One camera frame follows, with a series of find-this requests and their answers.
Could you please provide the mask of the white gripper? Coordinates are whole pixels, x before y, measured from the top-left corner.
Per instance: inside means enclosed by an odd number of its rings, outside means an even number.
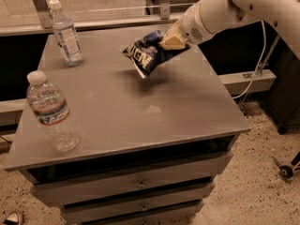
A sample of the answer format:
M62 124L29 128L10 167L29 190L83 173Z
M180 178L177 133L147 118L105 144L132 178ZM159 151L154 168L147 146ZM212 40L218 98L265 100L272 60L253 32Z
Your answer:
M215 35L212 23L213 16L209 14L207 3L200 0L189 7L182 18L166 31L159 45L168 51L182 50L188 42L201 44Z

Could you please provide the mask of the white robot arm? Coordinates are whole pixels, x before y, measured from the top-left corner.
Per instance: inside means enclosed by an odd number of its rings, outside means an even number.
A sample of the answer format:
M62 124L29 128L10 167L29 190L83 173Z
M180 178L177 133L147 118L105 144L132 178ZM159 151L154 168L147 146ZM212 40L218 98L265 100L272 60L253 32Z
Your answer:
M159 45L181 50L257 21L270 24L300 57L300 0L200 0L167 30Z

